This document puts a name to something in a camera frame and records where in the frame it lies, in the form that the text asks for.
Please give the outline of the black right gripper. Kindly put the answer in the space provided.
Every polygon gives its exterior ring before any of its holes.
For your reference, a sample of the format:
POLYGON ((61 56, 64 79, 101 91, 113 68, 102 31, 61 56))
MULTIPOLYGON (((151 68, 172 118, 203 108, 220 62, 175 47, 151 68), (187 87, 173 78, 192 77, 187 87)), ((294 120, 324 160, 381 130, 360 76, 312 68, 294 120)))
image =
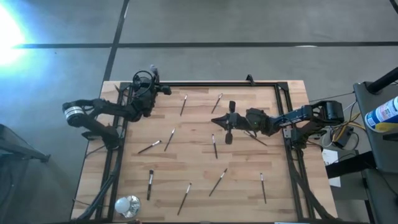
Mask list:
POLYGON ((242 117, 239 113, 235 112, 236 109, 236 102, 230 101, 229 102, 229 113, 226 113, 223 116, 218 118, 212 118, 215 124, 221 126, 222 128, 226 128, 227 133, 225 136, 225 143, 231 144, 233 142, 233 129, 240 129, 240 130, 247 130, 248 129, 248 122, 245 117, 242 117))

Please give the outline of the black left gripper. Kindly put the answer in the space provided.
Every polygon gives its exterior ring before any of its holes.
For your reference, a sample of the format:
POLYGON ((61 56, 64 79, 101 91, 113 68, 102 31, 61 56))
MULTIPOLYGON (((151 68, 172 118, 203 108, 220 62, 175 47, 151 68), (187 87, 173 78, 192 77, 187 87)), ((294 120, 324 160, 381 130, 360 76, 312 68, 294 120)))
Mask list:
MULTIPOLYGON (((159 71, 158 68, 151 64, 150 65, 150 72, 151 72, 151 79, 152 83, 154 83, 154 76, 155 76, 155 83, 159 83, 159 71)), ((142 86, 138 91, 138 96, 143 96, 147 93, 150 94, 158 94, 161 92, 165 95, 171 95, 172 91, 169 85, 162 85, 162 84, 148 84, 147 86, 142 86)))

